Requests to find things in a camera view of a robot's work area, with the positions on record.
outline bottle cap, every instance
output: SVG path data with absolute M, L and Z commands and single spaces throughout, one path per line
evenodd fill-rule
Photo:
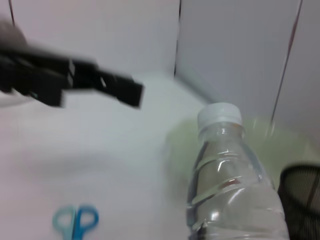
M 199 133 L 215 123 L 233 123 L 242 125 L 240 110 L 231 103 L 219 102 L 206 106 L 198 114 Z

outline plastic water bottle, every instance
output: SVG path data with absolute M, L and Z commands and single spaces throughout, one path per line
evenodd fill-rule
M 202 149 L 187 197 L 190 240 L 288 240 L 278 194 L 243 141 L 239 109 L 215 103 L 198 114 Z

